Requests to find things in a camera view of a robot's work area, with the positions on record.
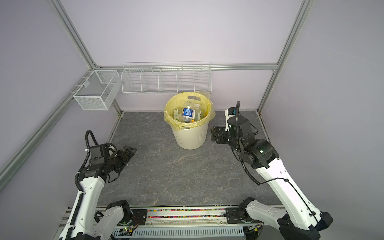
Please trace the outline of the small bottle blue cap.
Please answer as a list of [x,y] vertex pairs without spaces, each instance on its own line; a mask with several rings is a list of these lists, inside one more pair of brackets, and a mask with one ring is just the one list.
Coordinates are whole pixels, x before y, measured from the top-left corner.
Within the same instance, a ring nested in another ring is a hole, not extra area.
[[182,121],[185,123],[191,123],[194,117],[195,110],[193,103],[186,102],[183,106]]

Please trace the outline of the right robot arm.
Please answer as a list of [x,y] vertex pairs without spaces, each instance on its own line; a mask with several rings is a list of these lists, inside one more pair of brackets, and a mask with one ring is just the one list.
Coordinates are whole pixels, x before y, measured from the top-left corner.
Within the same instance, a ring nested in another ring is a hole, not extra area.
[[277,229],[285,240],[318,240],[333,222],[300,190],[272,144],[257,139],[244,116],[230,113],[225,127],[215,126],[211,140],[231,147],[246,175],[258,186],[269,185],[283,208],[273,208],[248,197],[240,205],[241,220],[260,221]]

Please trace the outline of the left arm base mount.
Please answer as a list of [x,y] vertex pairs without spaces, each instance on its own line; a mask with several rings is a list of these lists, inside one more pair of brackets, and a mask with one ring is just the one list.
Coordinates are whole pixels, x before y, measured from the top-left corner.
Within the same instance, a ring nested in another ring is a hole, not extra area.
[[148,215],[147,209],[131,210],[130,219],[123,219],[119,223],[120,226],[144,226]]

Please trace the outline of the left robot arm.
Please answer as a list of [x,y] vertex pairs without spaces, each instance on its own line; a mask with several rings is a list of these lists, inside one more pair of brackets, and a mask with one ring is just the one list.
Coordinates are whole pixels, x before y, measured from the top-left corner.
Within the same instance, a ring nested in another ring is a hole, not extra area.
[[137,149],[98,144],[91,130],[86,131],[85,142],[87,155],[75,175],[77,197],[60,240],[107,240],[118,224],[127,225],[134,217],[126,200],[109,204],[101,215],[96,208],[103,187],[113,182],[111,172],[120,175]]

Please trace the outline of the small clear bottle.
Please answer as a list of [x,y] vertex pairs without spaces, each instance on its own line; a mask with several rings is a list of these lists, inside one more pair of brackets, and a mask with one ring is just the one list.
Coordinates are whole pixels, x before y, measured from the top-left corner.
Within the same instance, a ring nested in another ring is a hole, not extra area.
[[200,104],[194,104],[194,120],[200,121],[203,118],[203,111]]

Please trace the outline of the clear bottle green label front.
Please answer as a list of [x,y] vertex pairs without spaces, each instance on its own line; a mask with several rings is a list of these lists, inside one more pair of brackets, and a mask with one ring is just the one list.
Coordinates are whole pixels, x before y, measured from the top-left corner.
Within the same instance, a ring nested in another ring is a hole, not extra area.
[[175,109],[175,110],[173,111],[173,117],[174,117],[174,119],[177,120],[177,121],[180,119],[179,109]]

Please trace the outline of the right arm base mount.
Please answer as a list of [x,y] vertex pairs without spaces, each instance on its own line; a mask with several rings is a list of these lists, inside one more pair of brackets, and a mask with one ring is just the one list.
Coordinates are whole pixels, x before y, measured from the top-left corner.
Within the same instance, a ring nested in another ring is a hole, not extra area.
[[224,217],[228,224],[251,224],[256,221],[251,219],[248,213],[239,207],[225,208]]

